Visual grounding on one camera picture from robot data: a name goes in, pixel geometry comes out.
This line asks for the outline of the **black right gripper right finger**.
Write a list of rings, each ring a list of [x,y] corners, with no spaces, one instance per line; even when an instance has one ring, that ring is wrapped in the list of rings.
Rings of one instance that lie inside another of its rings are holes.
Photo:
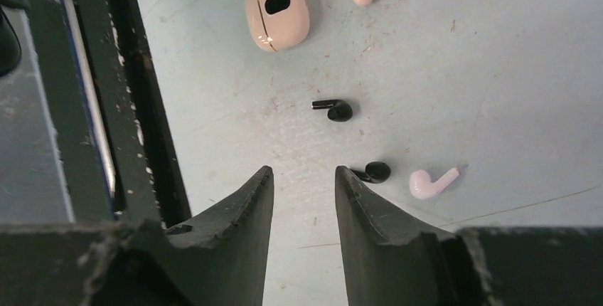
[[[600,227],[432,226],[335,172],[350,305],[600,305]]]

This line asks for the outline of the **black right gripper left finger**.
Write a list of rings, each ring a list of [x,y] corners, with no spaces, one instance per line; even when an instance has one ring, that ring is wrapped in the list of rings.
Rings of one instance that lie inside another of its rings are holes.
[[[264,166],[168,229],[152,220],[1,227],[3,305],[261,305],[274,205]]]

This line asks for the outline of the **black earbud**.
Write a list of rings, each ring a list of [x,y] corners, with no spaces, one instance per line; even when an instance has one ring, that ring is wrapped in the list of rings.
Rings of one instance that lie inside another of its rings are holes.
[[[391,168],[385,162],[369,162],[363,171],[351,170],[361,181],[371,184],[382,184],[391,175]]]
[[[318,100],[311,103],[313,110],[327,110],[327,117],[334,122],[347,122],[353,117],[353,108],[345,100]]]

